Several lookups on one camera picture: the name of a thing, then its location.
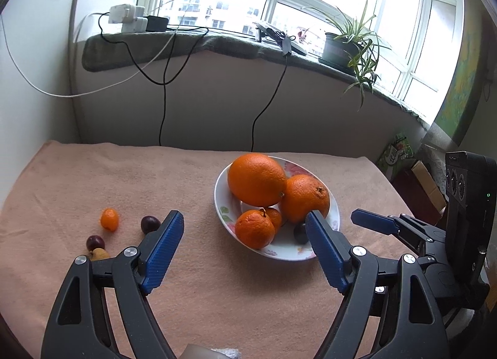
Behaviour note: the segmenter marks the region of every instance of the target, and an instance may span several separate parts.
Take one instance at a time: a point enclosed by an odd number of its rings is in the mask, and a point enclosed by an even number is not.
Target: white plug
[[[119,4],[109,10],[109,23],[123,26],[121,32],[145,32],[148,20],[143,17],[145,8],[134,4]]]

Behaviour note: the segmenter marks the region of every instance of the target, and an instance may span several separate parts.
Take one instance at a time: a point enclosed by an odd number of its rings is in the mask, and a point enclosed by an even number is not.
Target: silver bolt
[[[80,255],[78,257],[76,257],[76,259],[74,260],[74,263],[76,265],[81,265],[81,264],[84,264],[86,262],[86,255]]]
[[[124,250],[124,255],[126,257],[135,256],[137,253],[138,253],[138,250],[135,247],[128,247],[126,250]]]
[[[366,255],[366,249],[364,247],[361,247],[361,246],[354,247],[352,249],[352,252],[359,257]]]
[[[411,254],[405,254],[404,261],[406,261],[408,264],[414,264],[416,262],[416,258],[414,258]]]

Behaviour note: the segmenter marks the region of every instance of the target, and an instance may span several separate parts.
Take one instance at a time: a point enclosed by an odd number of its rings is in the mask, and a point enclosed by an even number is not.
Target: floral plate
[[[283,167],[287,177],[292,177],[297,174],[308,174],[317,178],[310,171],[299,166],[298,164],[292,163],[291,161],[285,159],[281,159],[279,157],[272,158],[275,159],[280,164],[280,166]],[[221,223],[223,223],[226,230],[228,230],[228,232],[235,239],[238,240],[235,235],[235,223],[238,217],[243,212],[249,209],[258,208],[243,203],[230,192],[230,189],[228,188],[229,168],[230,166],[227,166],[219,174],[219,177],[216,181],[216,185],[214,186],[214,205],[216,206],[216,211],[219,219],[221,220]],[[340,228],[339,207],[336,204],[336,200],[328,187],[326,188],[330,194],[330,212],[326,217],[326,221],[330,224],[333,230],[338,230]],[[316,254],[314,254],[314,251],[312,250],[310,242],[307,242],[307,244],[304,245],[297,244],[297,242],[293,238],[293,226],[290,224],[283,224],[282,228],[269,245],[261,248],[260,250],[254,250],[252,248],[251,250],[266,257],[283,261],[305,261],[316,256]]]

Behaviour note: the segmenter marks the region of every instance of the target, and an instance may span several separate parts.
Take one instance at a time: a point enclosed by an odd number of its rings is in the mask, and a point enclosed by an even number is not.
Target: plant pot
[[[325,48],[319,61],[344,73],[354,75],[354,69],[347,66],[350,62],[347,52],[352,56],[357,55],[359,53],[357,46],[352,42],[335,41],[336,36],[337,34],[332,34],[331,32],[326,33]]]

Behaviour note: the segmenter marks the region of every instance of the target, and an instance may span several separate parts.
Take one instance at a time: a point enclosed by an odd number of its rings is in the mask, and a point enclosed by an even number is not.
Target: dark plum
[[[105,250],[105,241],[97,235],[89,236],[86,240],[86,248],[88,251],[93,251],[95,248]]]
[[[149,234],[151,231],[156,231],[161,226],[161,222],[156,217],[145,216],[140,225],[143,233]]]
[[[307,238],[305,223],[301,223],[295,226],[295,228],[293,229],[293,237],[299,244],[306,244],[309,241],[309,239]]]

